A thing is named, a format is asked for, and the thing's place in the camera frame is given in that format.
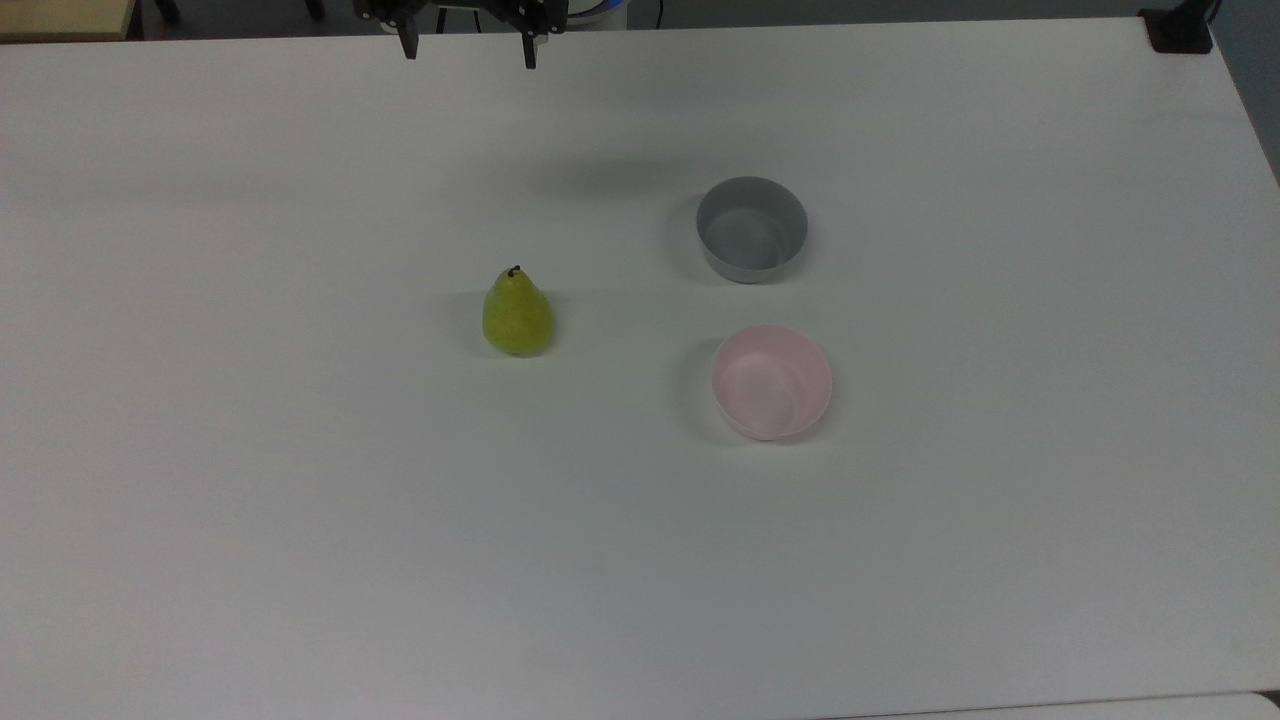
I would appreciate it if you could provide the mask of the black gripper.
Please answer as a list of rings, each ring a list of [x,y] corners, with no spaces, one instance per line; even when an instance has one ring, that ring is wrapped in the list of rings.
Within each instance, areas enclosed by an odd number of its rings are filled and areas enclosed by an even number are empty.
[[[567,26],[567,1],[356,1],[355,14],[398,32],[404,56],[413,60],[419,55],[417,15],[428,6],[477,12],[515,28],[524,35],[524,64],[529,70],[538,67],[540,36],[562,33]]]

